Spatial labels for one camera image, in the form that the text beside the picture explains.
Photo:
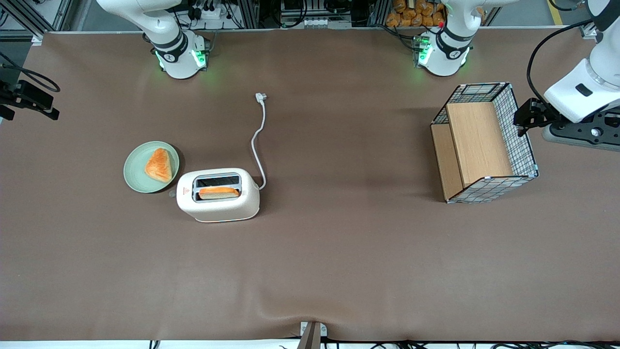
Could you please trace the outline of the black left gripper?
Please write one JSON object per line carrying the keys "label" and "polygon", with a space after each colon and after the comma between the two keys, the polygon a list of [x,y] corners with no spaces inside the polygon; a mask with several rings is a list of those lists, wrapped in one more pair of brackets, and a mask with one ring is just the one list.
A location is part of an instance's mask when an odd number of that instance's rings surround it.
{"label": "black left gripper", "polygon": [[537,98],[526,102],[526,109],[518,109],[513,115],[513,125],[518,128],[517,136],[523,137],[530,127],[544,127],[558,121],[558,111],[551,104]]}

